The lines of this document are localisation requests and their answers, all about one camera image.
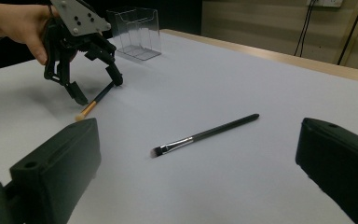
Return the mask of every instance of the wall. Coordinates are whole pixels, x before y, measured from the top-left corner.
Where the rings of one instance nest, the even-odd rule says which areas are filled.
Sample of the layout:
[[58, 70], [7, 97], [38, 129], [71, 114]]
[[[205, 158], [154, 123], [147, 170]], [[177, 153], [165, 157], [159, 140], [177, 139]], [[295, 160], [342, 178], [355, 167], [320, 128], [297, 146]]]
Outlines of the wall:
[[[358, 0], [344, 0], [340, 8], [315, 7], [302, 57], [337, 63], [357, 6]], [[307, 10], [306, 0], [203, 1], [201, 33], [294, 55]], [[358, 36], [342, 65], [358, 68]]]

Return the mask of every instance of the plastic container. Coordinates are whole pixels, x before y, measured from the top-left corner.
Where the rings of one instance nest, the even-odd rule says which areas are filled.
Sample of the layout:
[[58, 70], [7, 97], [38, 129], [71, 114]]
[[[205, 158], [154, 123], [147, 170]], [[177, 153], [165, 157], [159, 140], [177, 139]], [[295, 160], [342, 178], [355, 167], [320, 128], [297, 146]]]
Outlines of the plastic container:
[[141, 7], [120, 7], [107, 10], [117, 51], [147, 60], [161, 54], [158, 12]]

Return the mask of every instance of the brush handle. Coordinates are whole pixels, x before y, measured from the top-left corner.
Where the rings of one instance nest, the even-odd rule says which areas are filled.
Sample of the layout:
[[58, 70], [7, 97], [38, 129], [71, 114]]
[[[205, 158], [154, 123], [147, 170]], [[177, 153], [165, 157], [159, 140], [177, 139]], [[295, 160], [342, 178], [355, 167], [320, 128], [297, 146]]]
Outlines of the brush handle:
[[202, 133], [197, 133], [197, 134], [195, 134], [195, 135], [193, 135], [191, 137], [193, 138], [193, 142], [197, 142], [199, 140], [202, 140], [204, 138], [210, 137], [212, 135], [222, 133], [222, 132], [225, 132], [227, 130], [236, 128], [238, 126], [241, 126], [242, 124], [249, 123], [249, 122], [251, 122], [251, 121], [253, 121], [255, 119], [258, 119], [259, 116], [260, 116], [259, 114], [253, 114], [251, 116], [248, 116], [248, 117], [245, 117], [245, 118], [242, 118], [242, 119], [237, 119], [237, 120], [231, 121], [230, 123], [223, 124], [223, 125], [220, 125], [218, 127], [212, 128], [211, 130], [208, 130], [208, 131], [205, 131], [205, 132], [202, 132]]
[[110, 91], [110, 89], [112, 89], [113, 86], [114, 86], [113, 82], [109, 83], [109, 85], [107, 85], [100, 92], [100, 94], [98, 94], [97, 97], [95, 97], [95, 99], [93, 101], [95, 101], [96, 103], [99, 103], [103, 99], [103, 97]]

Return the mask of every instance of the table surface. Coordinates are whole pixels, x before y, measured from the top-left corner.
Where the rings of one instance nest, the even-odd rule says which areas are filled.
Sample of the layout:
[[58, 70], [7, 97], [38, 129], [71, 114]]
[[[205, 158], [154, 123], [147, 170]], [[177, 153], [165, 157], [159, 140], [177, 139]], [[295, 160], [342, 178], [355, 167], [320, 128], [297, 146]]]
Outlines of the table surface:
[[[103, 161], [69, 223], [352, 223], [295, 155], [303, 118], [358, 134], [358, 80], [174, 33], [161, 32], [156, 58], [117, 56], [124, 84], [89, 114], [98, 120]], [[104, 68], [79, 53], [71, 79], [92, 99], [110, 81]], [[37, 61], [0, 69], [4, 185], [11, 165], [83, 109], [43, 70]], [[254, 113], [252, 123], [148, 157], [154, 147]]]

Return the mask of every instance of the brush ferrule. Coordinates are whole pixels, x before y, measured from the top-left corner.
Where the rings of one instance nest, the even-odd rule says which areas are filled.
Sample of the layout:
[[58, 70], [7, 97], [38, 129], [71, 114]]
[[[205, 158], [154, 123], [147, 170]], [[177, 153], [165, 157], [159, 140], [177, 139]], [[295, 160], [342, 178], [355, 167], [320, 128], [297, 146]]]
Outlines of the brush ferrule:
[[192, 142], [194, 142], [193, 137], [188, 137], [188, 138], [184, 138], [184, 139], [181, 139], [179, 141], [172, 142], [172, 143], [169, 143], [167, 145], [161, 146], [162, 154], [168, 153], [168, 152], [173, 151], [173, 150], [175, 150], [175, 149], [177, 149], [179, 147], [183, 147], [185, 145], [188, 145], [188, 144], [190, 144]]

